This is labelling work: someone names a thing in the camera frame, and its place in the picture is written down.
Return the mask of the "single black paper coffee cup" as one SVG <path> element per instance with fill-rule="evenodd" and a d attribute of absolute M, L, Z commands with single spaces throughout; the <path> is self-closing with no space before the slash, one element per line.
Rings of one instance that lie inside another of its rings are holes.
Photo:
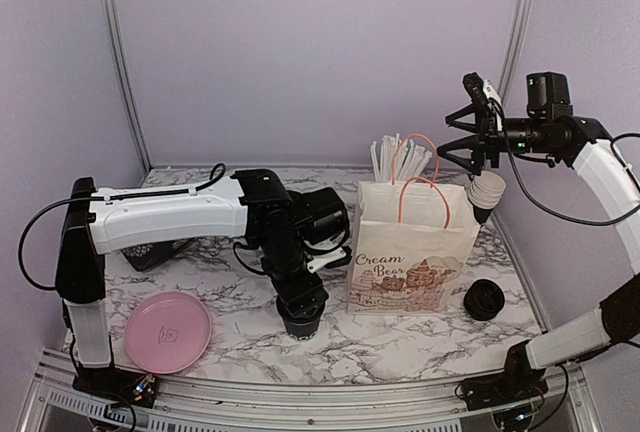
<path fill-rule="evenodd" d="M 311 339 L 318 331 L 320 319 L 315 318 L 304 321 L 283 320 L 287 334 L 299 341 Z"/>

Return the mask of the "stack of paper coffee cups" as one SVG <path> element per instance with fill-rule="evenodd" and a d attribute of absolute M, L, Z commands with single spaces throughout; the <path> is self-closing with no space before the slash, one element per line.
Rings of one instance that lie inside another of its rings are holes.
<path fill-rule="evenodd" d="M 467 190 L 467 197 L 472 205 L 476 222 L 484 225 L 499 204 L 506 190 L 504 179 L 490 171 L 482 171 L 475 175 Z"/>

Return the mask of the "white paper takeout bag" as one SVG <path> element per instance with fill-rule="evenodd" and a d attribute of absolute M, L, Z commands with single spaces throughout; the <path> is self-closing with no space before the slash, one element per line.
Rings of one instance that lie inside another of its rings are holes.
<path fill-rule="evenodd" d="M 464 187 L 424 175 L 362 181 L 354 215 L 347 311 L 423 315 L 446 307 L 480 226 Z"/>

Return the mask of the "stack of black cup lids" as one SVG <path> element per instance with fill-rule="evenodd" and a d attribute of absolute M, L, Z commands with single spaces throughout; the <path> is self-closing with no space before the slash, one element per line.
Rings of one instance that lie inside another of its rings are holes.
<path fill-rule="evenodd" d="M 474 320 L 493 320 L 505 306 L 504 292 L 495 282 L 478 279 L 466 291 L 463 306 Z"/>

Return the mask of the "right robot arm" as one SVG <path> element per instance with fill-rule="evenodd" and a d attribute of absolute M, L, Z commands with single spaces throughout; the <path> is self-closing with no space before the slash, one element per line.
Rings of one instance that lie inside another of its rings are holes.
<path fill-rule="evenodd" d="M 448 126 L 464 137 L 439 146 L 438 154 L 471 176 L 468 197 L 479 217 L 499 201 L 505 181 L 497 174 L 507 160 L 517 187 L 538 210 L 556 219 L 590 228 L 612 228 L 630 264 L 632 275 L 584 313 L 539 337 L 509 349 L 503 369 L 465 382 L 468 395 L 492 387 L 515 400 L 559 364 L 596 355 L 639 334 L 639 178 L 619 151 L 619 138 L 596 119 L 573 111 L 568 80 L 555 72 L 527 77 L 523 117 L 507 117 L 503 101 L 489 80 L 472 72 L 462 79 L 469 104 L 448 115 Z M 594 219 L 562 213 L 535 198 L 518 169 L 519 158 L 564 165 L 600 208 Z"/>

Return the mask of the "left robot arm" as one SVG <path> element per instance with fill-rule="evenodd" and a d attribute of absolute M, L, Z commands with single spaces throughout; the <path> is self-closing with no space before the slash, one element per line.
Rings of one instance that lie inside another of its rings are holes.
<path fill-rule="evenodd" d="M 318 271 L 348 257 L 345 203 L 324 187 L 289 190 L 268 169 L 226 172 L 214 166 L 204 182 L 142 188 L 97 188 L 77 180 L 70 197 L 45 206 L 41 219 L 66 210 L 58 252 L 56 292 L 66 307 L 75 350 L 86 378 L 106 397 L 125 390 L 113 365 L 104 300 L 105 257 L 126 248 L 199 237 L 236 238 L 242 250 L 262 254 L 258 274 L 269 278 L 287 333 L 313 336 L 329 298 Z"/>

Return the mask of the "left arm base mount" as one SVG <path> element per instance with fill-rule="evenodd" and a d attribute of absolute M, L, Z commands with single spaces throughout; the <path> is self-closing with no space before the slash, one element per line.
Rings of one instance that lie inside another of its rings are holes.
<path fill-rule="evenodd" d="M 78 366 L 73 388 L 80 392 L 152 408 L 156 402 L 159 379 L 148 373 L 133 372 L 110 364 L 105 368 Z"/>

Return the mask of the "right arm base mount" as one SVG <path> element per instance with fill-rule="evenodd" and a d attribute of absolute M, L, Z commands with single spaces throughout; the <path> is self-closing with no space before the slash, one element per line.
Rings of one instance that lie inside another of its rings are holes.
<path fill-rule="evenodd" d="M 526 342 L 521 342 L 509 348 L 501 372 L 464 379 L 455 395 L 469 411 L 542 397 L 549 390 L 544 374 L 530 365 Z"/>

